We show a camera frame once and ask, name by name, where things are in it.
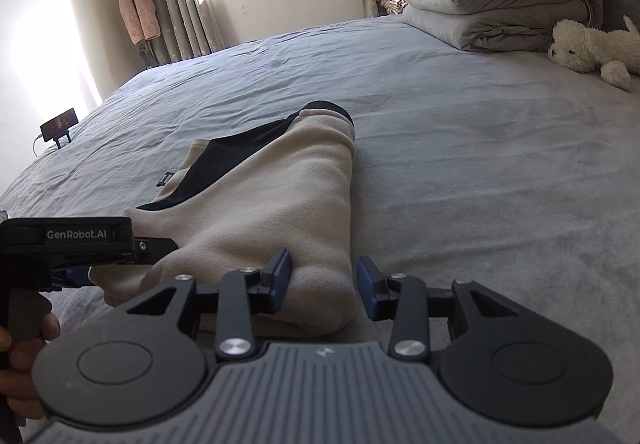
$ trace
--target black mount bracket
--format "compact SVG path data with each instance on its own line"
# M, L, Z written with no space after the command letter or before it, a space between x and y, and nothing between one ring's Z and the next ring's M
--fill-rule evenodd
M384 276L356 262L367 315L394 319L393 358L422 361L464 405L492 420L556 427L596 417L613 382L594 343L475 282L428 288L405 274ZM430 352L428 319L448 318L451 344Z
M69 135L69 131L65 130L64 132L60 132L57 135L54 135L52 137L52 139L56 142L56 146L58 147L59 150L62 149L62 146L60 145L60 139L66 137L66 140L68 140L69 143L71 143L71 137Z
M133 236L128 218L0 222L0 323L36 337L50 310L37 291L81 285L74 268L153 264L175 249ZM617 442L593 420L612 385L604 352L475 282L430 288L363 257L367 315L394 321L386 354L377 343L260 347L252 316L281 308L292 266L279 249L215 284L182 274L51 342L33 382L53 419L35 442ZM217 316L213 350L194 340L203 313ZM444 350L431 350L434 317L448 322ZM15 432L0 403L0 436Z

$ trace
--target finger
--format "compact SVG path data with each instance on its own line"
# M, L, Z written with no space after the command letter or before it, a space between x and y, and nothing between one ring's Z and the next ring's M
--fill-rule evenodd
M16 370L28 372L31 370L38 352L45 346L47 346L47 343L42 339L31 339L16 343L9 352L11 366Z
M35 398L31 374L16 370L0 370L0 394L20 399Z
M36 399L7 399L9 408L14 413L23 416L25 419L41 419L44 417L42 405Z
M11 348L11 334L0 327L0 352L6 352Z
M60 322L55 314L49 313L42 319L40 331L46 340L51 341L60 335Z

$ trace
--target plush toy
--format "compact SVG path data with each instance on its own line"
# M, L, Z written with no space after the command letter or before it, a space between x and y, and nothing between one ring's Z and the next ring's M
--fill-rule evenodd
M640 74L640 32L628 17L624 20L628 30L612 32L587 28L573 20L559 21L548 58L576 72L600 68L609 85L631 90L629 72Z

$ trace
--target bed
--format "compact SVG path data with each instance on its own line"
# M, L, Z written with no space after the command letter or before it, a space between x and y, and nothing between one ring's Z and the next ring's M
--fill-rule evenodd
M13 216L119 215L189 143L313 100L353 117L351 249L429 286L469 278L597 342L601 421L640 438L640 79L635 91L539 53L460 52L399 17L271 37L139 74L0 196ZM65 330L108 309L51 294ZM435 345L446 344L435 324ZM360 309L335 341L388 338Z

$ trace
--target wall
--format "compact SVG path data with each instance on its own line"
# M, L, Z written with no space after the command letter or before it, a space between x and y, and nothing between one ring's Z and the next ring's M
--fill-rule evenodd
M0 0L0 193L43 122L84 116L142 69L117 0Z
M363 0L207 0L226 46L364 18Z

